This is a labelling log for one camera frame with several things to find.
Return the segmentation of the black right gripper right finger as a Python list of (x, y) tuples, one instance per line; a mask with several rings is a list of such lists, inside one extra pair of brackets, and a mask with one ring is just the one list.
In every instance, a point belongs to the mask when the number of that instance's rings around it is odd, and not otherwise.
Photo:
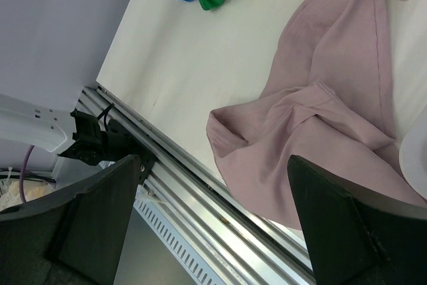
[(288, 178), (317, 284), (426, 283), (426, 208), (300, 156)]

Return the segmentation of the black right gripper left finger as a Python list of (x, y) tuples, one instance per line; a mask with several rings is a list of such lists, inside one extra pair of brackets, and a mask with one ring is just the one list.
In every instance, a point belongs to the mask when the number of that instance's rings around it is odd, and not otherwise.
[(139, 183), (127, 156), (1, 211), (2, 284), (113, 284)]

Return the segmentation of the mauve pink tank top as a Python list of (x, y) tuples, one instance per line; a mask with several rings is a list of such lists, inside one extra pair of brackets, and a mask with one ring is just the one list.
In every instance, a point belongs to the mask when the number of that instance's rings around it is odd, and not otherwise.
[(425, 206), (398, 162), (386, 0), (305, 0), (280, 36), (260, 97), (211, 111), (206, 132), (233, 198), (286, 227), (301, 227), (292, 155)]

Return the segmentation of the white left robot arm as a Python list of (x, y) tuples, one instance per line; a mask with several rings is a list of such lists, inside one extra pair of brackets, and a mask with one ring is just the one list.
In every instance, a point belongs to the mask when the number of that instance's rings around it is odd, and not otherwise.
[(1, 95), (1, 138), (96, 166), (104, 160), (107, 135), (94, 115), (76, 109), (49, 109)]

